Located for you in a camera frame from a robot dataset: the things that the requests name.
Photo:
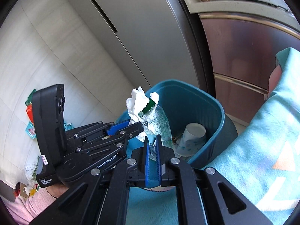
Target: drawer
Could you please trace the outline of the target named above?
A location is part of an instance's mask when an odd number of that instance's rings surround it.
[[[261,93],[215,78],[216,98],[224,111],[249,123],[264,104]]]
[[[300,41],[279,29],[233,19],[201,19],[208,40],[214,73],[268,89],[275,55],[300,49]]]

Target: person's arm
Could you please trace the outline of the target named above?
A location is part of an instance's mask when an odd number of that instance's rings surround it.
[[[278,65],[273,72],[271,73],[270,79],[269,79],[269,94],[276,88],[280,77],[282,74],[282,69],[280,65]]]
[[[4,200],[4,204],[19,225],[28,225],[37,215],[51,205],[56,198],[61,196],[66,190],[67,187],[62,184],[56,184],[47,187],[47,189],[40,189],[27,200],[19,196],[16,198],[15,202]]]

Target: blue gripper pad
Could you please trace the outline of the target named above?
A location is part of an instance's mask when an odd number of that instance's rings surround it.
[[[157,178],[159,185],[161,184],[161,157],[159,154],[159,148],[158,148],[158,137],[156,137],[155,140],[155,152],[156,152],[156,169],[157,169]]]
[[[115,135],[116,132],[118,132],[119,130],[128,127],[128,124],[130,122],[130,119],[125,120],[123,122],[117,123],[115,125],[112,125],[110,127],[110,129],[107,131],[107,135]]]
[[[150,144],[147,141],[147,150],[146,150],[146,162],[145,162],[145,186],[149,186],[149,151],[150,151]]]

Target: wrist strap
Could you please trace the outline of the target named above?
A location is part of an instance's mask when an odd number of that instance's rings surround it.
[[[53,195],[51,195],[51,194],[49,193],[48,190],[47,190],[47,192],[48,192],[48,194],[49,194],[50,196],[52,196],[53,198],[57,199],[57,197],[54,197]]]

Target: red packaging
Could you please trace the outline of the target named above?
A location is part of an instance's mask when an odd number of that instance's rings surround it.
[[[28,105],[28,107],[26,108],[26,112],[27,112],[27,115],[28,115],[30,121],[33,124],[32,105],[31,104]]]

